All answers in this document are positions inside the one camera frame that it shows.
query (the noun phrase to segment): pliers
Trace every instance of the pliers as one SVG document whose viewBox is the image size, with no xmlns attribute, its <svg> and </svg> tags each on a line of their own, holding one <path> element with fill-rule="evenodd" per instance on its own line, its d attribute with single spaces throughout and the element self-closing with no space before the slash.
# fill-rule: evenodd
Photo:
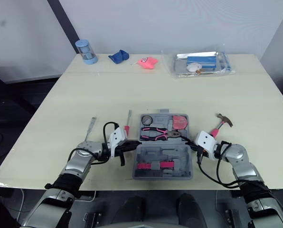
<svg viewBox="0 0 283 228">
<path fill-rule="evenodd" d="M 181 136 L 180 132 L 177 131 L 168 131 L 167 128 L 158 128 L 158 127 L 143 127 L 141 130 L 144 131 L 153 131 L 153 132 L 160 132 L 162 134 L 154 137 L 141 135 L 140 140 L 146 141 L 157 141 L 157 140 L 168 140 L 168 138 L 178 138 Z"/>
</svg>

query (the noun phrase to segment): pink hammer handle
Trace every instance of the pink hammer handle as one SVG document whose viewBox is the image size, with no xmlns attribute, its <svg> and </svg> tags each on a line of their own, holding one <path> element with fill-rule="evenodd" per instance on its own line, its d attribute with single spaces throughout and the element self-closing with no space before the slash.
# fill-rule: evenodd
<svg viewBox="0 0 283 228">
<path fill-rule="evenodd" d="M 219 131 L 219 130 L 218 130 L 217 128 L 215 128 L 215 129 L 213 129 L 213 130 L 211 131 L 210 135 L 212 135 L 213 138 L 215 138 L 215 137 L 217 136 L 218 131 Z"/>
<path fill-rule="evenodd" d="M 129 136 L 129 129 L 130 129 L 130 127 L 129 126 L 125 126 L 125 127 L 123 127 L 124 128 L 124 130 L 127 132 L 127 136 Z"/>
</svg>

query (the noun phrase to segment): white table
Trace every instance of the white table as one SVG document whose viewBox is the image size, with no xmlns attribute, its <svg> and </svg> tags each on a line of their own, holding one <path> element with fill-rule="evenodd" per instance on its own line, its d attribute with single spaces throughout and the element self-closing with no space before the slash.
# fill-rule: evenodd
<svg viewBox="0 0 283 228">
<path fill-rule="evenodd" d="M 154 70 L 130 65 L 147 55 L 131 55 L 119 65 L 98 56 L 98 63 L 86 65 L 77 55 L 56 82 L 0 166 L 0 187 L 43 189 L 53 183 L 93 116 L 89 140 L 102 142 L 103 124 L 125 125 L 132 109 L 130 139 L 136 139 L 140 114 L 169 108 L 189 116 L 191 139 L 219 123 L 216 113 L 229 117 L 234 126 L 223 126 L 217 139 L 243 145 L 265 183 L 283 189 L 283 97 L 254 55 L 230 55 L 233 75 L 180 80 L 168 75 L 160 55 L 152 55 L 159 60 Z M 134 153 L 126 153 L 124 167 L 119 158 L 92 167 L 80 190 L 223 189 L 201 174 L 195 153 L 192 180 L 133 180 Z M 215 175 L 216 162 L 204 158 L 202 165 Z M 226 162 L 220 176 L 235 179 Z"/>
</svg>

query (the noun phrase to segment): hammer head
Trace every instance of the hammer head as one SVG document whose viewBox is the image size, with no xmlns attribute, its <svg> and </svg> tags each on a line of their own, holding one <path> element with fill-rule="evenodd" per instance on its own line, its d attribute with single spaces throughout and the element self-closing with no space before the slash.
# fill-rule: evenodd
<svg viewBox="0 0 283 228">
<path fill-rule="evenodd" d="M 231 123 L 231 121 L 227 117 L 223 116 L 221 113 L 219 113 L 217 115 L 217 117 L 220 118 L 225 123 L 229 124 L 230 127 L 232 127 L 232 123 Z"/>
</svg>

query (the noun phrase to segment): plastic bag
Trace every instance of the plastic bag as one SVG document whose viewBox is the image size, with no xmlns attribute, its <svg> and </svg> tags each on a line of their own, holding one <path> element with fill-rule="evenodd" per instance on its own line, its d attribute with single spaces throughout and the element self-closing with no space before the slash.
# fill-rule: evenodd
<svg viewBox="0 0 283 228">
<path fill-rule="evenodd" d="M 174 78 L 223 76 L 235 72 L 225 51 L 184 53 L 162 50 L 162 61 Z"/>
</svg>

